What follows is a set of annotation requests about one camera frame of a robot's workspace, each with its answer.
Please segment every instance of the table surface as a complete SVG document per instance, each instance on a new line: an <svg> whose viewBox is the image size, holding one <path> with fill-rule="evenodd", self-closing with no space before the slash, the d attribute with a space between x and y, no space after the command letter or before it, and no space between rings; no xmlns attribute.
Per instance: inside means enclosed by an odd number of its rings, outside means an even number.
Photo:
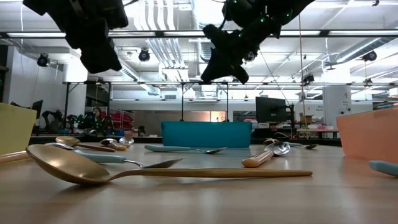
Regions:
<svg viewBox="0 0 398 224"><path fill-rule="evenodd" d="M149 152L143 146L135 144L118 154L146 164L183 156L176 168L240 168L241 159L264 149L252 146L206 155ZM136 168L105 167L110 172ZM30 159L0 164L0 223L397 223L398 179L371 170L365 161L344 158L340 147L295 148L260 169L306 169L313 176L228 180L137 176L84 188L52 177Z"/></svg>

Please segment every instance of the ceiling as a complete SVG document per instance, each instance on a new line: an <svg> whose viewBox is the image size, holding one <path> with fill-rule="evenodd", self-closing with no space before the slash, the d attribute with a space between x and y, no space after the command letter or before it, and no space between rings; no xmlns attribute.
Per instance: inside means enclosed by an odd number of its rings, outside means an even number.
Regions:
<svg viewBox="0 0 398 224"><path fill-rule="evenodd" d="M197 29L195 18L202 18L205 22L220 24L222 21L222 4L212 0L192 0L206 4L207 7L197 8L196 17L193 16L190 0L174 0L174 26L179 30ZM373 0L370 1L339 1L339 0L317 0L309 5L301 13L301 23L299 18L284 26L284 29L395 29L398 27L396 20L396 11L398 10L397 1L382 0L380 5L372 7ZM55 31L59 30L48 15L39 16L26 7L22 7L21 14L20 2L9 3L0 0L0 31ZM129 25L124 28L127 30L137 30L134 25L137 15L137 9L141 6L135 3L126 8L129 18ZM155 5L154 20L157 27L157 4ZM236 29L233 23L226 25L226 29ZM188 67L188 77L190 80L196 80L200 72L206 67L206 64L198 57L198 47L196 40L179 38L178 43L180 51L186 66ZM250 79L249 82L271 82L275 76L278 82L291 82L301 80L300 69L308 68L305 73L312 73L316 82L325 82L325 76L328 75L327 67L322 62L333 60L333 56L347 51L350 47L364 41L362 38L284 38L284 39L266 39L261 44L261 54L253 62L245 66ZM368 62L364 69L364 62L361 60L352 60L342 65L337 65L337 71L348 71L351 81L361 82L365 77L382 73L398 68L398 40L393 40L386 45L377 48L375 52L378 58L374 62ZM26 40L25 45L33 47L68 47L64 40ZM129 68L135 70L143 80L162 81L159 75L159 61L153 54L148 62L140 62L138 53L141 48L150 48L144 39L118 39L115 45L119 49L118 54L125 60ZM339 72L333 72L336 82L340 79ZM124 81L126 77L118 72L106 72L95 74L94 76L104 77L106 80ZM398 80L397 72L392 72L380 78L377 82L394 82ZM258 89L257 86L248 86L249 89ZM141 87L129 87L129 90L142 90Z"/></svg>

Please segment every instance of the gold spoon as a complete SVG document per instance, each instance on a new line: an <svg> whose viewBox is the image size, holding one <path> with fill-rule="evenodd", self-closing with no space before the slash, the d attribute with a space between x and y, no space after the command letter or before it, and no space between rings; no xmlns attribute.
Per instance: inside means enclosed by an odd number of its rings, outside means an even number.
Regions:
<svg viewBox="0 0 398 224"><path fill-rule="evenodd" d="M96 162L79 154L53 146L30 145L27 153L46 172L61 180L81 185L105 184L111 180L130 175L151 175L165 177L299 177L310 176L307 170L265 170L265 169L136 169L116 175Z"/></svg>
<svg viewBox="0 0 398 224"><path fill-rule="evenodd" d="M93 146L90 144L82 144L79 139L72 137L72 136L58 136L55 138L55 141L58 143L66 144L68 146L80 146L80 147L85 147L87 149L94 149L97 151L116 152L115 149L111 149L108 147Z"/></svg>

